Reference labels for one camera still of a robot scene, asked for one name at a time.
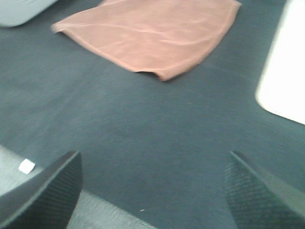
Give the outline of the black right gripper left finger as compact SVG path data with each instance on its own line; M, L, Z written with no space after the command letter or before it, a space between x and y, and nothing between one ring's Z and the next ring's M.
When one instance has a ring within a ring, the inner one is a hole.
M81 154L70 151L0 197L0 227L65 229L81 189Z

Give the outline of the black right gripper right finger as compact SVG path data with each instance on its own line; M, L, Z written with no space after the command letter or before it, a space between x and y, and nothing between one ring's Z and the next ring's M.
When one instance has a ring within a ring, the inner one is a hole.
M230 152L225 197L239 229L303 229L305 194L240 152Z

